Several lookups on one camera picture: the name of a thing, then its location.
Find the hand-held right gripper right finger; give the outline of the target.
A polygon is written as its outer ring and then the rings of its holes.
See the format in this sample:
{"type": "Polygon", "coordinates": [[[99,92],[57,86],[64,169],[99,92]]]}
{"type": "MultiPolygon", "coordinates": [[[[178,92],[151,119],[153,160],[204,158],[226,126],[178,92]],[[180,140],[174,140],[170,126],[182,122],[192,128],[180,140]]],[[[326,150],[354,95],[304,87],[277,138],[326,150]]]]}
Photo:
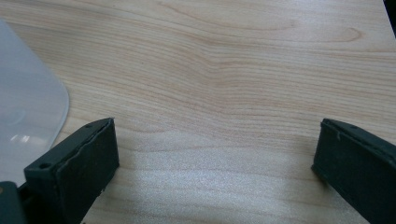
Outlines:
{"type": "Polygon", "coordinates": [[[311,169],[371,224],[396,224],[396,146],[324,119],[311,169]]]}

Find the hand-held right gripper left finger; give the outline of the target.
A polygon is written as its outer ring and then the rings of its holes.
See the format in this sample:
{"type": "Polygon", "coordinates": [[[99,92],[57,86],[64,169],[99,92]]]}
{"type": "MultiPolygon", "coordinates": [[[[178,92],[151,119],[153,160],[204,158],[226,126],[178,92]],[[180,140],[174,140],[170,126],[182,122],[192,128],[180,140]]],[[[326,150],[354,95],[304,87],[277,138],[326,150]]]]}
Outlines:
{"type": "Polygon", "coordinates": [[[119,166],[114,119],[84,125],[24,169],[29,224],[80,224],[119,166]]]}

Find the translucent white plastic container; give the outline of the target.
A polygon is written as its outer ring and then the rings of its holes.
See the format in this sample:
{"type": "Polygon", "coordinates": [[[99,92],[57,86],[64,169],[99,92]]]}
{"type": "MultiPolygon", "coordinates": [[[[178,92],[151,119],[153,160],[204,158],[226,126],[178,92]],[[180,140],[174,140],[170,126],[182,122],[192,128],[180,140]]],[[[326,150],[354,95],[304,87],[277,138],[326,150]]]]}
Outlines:
{"type": "Polygon", "coordinates": [[[50,150],[68,108],[62,81],[0,19],[0,181],[24,183],[23,169],[50,150]]]}

